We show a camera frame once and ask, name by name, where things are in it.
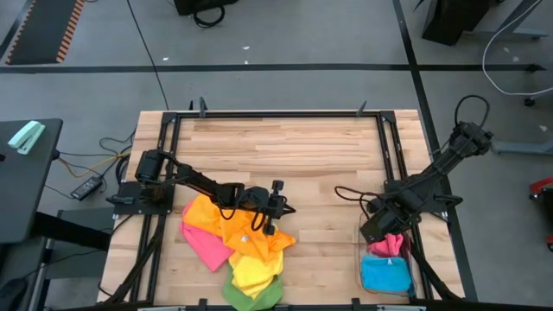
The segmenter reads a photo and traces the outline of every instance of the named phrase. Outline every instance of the light blue cloth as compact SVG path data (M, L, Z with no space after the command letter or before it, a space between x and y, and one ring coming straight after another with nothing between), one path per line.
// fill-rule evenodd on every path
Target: light blue cloth
M411 276L403 258L364 256L360 270L365 289L389 293L401 293L410 289Z

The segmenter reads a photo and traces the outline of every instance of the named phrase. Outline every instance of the cloth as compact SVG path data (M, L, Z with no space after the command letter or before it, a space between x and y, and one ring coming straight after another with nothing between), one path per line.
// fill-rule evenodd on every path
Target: cloth
M232 211L222 212L229 217ZM281 231L274 235L265 235L262 229L253 231L251 222L254 216L255 213L236 210L231 219L225 220L219 208L200 194L183 219L185 224L222 237L224 245L264 263L274 260L284 248L296 242L294 237Z
M282 251L274 259L264 263L259 258L249 257L235 251L228 258L234 278L232 285L244 295L256 299L272 282L274 276L283 272L284 254Z
M401 257L377 258L364 256L361 260L361 281L365 289L403 293L410 289L411 276L407 262Z
M192 204L193 203L189 203L186 205L184 211L182 211L183 215L190 210ZM201 261L203 261L212 272L217 270L234 252L233 249L223 244L223 240L220 237L210 232L194 228L183 222L181 222L181 232L182 236L190 244L190 247L192 247Z
M223 286L223 297L238 311L257 311L274 307L283 297L283 279L275 276L273 282L256 299L244 295L240 289L232 285L233 271L229 267L229 274Z
M385 235L384 241L370 244L369 251L381 257L397 257L403 241L403 235L388 233Z

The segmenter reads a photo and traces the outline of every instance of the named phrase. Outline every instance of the white cable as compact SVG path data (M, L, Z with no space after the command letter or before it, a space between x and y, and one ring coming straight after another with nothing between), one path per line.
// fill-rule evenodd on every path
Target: white cable
M492 45L492 42L493 40L495 40L495 38L500 35L505 29L508 29L509 27L511 27L511 25L513 25L513 23L517 22L519 19L521 19L523 16L526 15L526 13L530 12L532 9L534 9L542 0L536 0L536 2L534 4L532 4L532 6L530 8L528 8L523 14L521 14L519 17L515 18L512 22L509 22L505 27L503 27L501 30L499 30L493 37L492 39L487 43L487 46L486 46L486 49L484 49L484 55L482 55L482 71L484 72L484 74L486 75L487 79L490 80L490 82L492 82L493 86L495 86L496 89L498 89L498 91L504 93L505 95L513 95L513 96L535 96L535 95L539 95L539 94L543 94L545 92L550 92L550 91L553 91L553 87L551 88L548 88L546 90L542 90L542 91L539 91L539 92L534 92L534 93L524 93L524 92L506 92L504 90L502 90L498 85L495 84L495 82L493 82L492 78L490 78L490 76L487 74L487 71L486 71L486 54L487 54L487 49L490 48L490 45Z

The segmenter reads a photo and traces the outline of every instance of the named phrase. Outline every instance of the wooden table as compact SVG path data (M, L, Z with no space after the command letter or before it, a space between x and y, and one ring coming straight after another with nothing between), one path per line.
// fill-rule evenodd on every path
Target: wooden table
M395 113L407 169L409 174L418 173L429 165L419 116L416 110ZM161 118L162 111L141 113L127 181L134 180L142 152L156 147ZM270 187L275 179L284 181L283 194L297 213L277 223L297 243L284 251L281 303L348 304L352 297L361 303L402 303L407 298L371 294L358 285L354 228L361 211L357 202L334 194L337 185L383 191L385 169L376 126L374 121L353 117L189 119L181 123L177 159L218 182ZM386 130L391 146L390 129ZM396 161L392 162L397 171ZM197 305L200 298L207 298L208 304L228 304L221 295L226 267L210 272L178 228L183 207L196 194L182 186L175 190L163 236L156 305ZM108 292L115 291L136 260L142 223L143 216L134 216L111 240L101 284ZM425 214L419 227L426 258L442 280L463 295L446 223ZM145 297L148 275L149 266L139 299ZM100 293L99 300L104 299Z

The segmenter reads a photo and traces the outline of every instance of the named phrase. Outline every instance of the plastic container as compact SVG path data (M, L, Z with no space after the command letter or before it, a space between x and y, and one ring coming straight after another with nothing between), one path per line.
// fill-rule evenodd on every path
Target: plastic container
M404 297L414 297L416 295L416 283L415 278L413 277L413 264L411 260L411 254L410 254L410 243L409 243L409 234L408 232L402 233L404 236L404 241L401 244L401 247L399 249L399 257L403 258L405 262L407 263L407 268L409 269L409 274L411 278L411 285L410 288L404 292L385 292L385 291L375 291L372 289L367 289L363 286L363 283L361 282L361 269L360 269L360 263L364 256L371 256L371 257L379 257L376 255L371 254L371 252L368 250L369 244L365 241L363 236L361 235L361 232L359 231L359 228L367 221L367 218L364 213L361 213L359 216L359 223L357 227L355 228L355 233L353 236L355 237L355 254L354 254L354 260L355 260L355 269L356 269L356 283L358 286L360 286L362 289L366 290L369 293L373 294L387 294L387 295L400 295Z

